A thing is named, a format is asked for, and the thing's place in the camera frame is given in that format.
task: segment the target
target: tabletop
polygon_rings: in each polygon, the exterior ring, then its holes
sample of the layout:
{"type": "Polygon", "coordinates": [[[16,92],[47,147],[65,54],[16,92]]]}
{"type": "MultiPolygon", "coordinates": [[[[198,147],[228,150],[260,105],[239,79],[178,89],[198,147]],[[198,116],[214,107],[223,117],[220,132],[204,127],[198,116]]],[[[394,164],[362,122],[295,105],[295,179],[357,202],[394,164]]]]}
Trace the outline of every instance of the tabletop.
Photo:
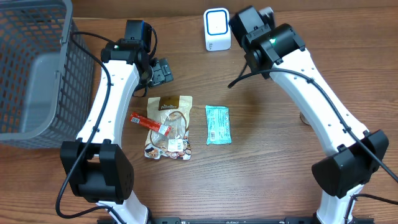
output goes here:
{"type": "MultiPolygon", "coordinates": [[[[369,130],[389,137],[384,162],[398,172],[398,7],[278,12],[277,24],[289,23],[302,36],[324,79],[343,104],[369,130]]],[[[155,217],[282,218],[311,216],[321,188],[311,166],[325,158],[299,109],[272,80],[255,76],[227,85],[242,69],[244,51],[232,47],[207,52],[202,16],[144,18],[156,29],[156,57],[166,57],[174,81],[149,90],[148,97],[193,96],[189,161],[144,157],[148,130],[126,118],[122,147],[134,167],[134,192],[155,217]],[[206,105],[227,106],[232,144],[206,145],[206,105]]],[[[76,20],[82,31],[109,39],[124,37],[125,19],[76,20]]],[[[85,37],[98,57],[105,42],[85,37]]],[[[93,97],[98,89],[96,65],[93,97]]],[[[146,114],[147,98],[132,98],[127,117],[146,114]]],[[[0,223],[95,223],[108,217],[96,211],[74,220],[55,213],[65,178],[59,149],[0,150],[0,223]]],[[[363,192],[398,199],[397,184],[382,169],[363,192]]],[[[70,188],[61,208],[76,213],[94,204],[70,188]]],[[[353,214],[398,222],[398,207],[360,199],[353,214]]]]}

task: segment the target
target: teal snack bag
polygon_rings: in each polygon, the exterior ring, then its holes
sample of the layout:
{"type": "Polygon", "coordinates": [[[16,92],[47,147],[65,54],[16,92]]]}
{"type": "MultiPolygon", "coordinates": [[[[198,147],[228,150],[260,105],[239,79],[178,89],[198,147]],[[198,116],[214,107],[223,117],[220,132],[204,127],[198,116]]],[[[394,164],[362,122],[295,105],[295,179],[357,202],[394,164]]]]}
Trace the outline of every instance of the teal snack bag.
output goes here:
{"type": "Polygon", "coordinates": [[[232,143],[228,107],[206,105],[206,119],[207,145],[232,143]]]}

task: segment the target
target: white and brown bag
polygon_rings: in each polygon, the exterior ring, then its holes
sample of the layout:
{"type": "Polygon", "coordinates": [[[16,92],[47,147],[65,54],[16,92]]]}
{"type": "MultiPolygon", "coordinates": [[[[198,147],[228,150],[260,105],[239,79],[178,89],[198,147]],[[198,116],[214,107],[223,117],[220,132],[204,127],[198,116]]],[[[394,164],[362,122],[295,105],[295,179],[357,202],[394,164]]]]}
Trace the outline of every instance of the white and brown bag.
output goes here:
{"type": "Polygon", "coordinates": [[[153,130],[148,133],[144,154],[146,157],[160,159],[161,156],[172,159],[191,158],[191,145],[188,140],[189,112],[192,108],[192,96],[165,96],[148,99],[147,117],[172,129],[166,137],[153,130]]]}

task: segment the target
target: red and white wrapper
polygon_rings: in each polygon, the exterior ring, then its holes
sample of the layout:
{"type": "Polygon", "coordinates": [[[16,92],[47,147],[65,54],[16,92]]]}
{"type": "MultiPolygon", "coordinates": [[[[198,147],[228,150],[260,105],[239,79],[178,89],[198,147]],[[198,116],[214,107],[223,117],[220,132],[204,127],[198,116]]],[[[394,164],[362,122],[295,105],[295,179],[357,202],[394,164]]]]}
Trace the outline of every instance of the red and white wrapper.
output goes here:
{"type": "Polygon", "coordinates": [[[130,121],[140,124],[141,126],[147,127],[151,130],[154,130],[160,134],[163,134],[164,136],[167,136],[170,130],[172,129],[171,126],[161,124],[157,121],[141,116],[136,112],[132,113],[132,115],[130,116],[130,121]]]}

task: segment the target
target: gray plastic bin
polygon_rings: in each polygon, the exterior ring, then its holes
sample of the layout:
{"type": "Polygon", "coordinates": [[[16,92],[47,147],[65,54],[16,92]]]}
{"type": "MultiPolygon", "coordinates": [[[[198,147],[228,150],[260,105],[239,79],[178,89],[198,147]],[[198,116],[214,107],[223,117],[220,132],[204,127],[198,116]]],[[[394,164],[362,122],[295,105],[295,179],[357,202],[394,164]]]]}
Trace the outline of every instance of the gray plastic bin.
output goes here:
{"type": "Polygon", "coordinates": [[[94,66],[76,30],[70,0],[0,1],[1,144],[60,147],[84,125],[94,66]]]}

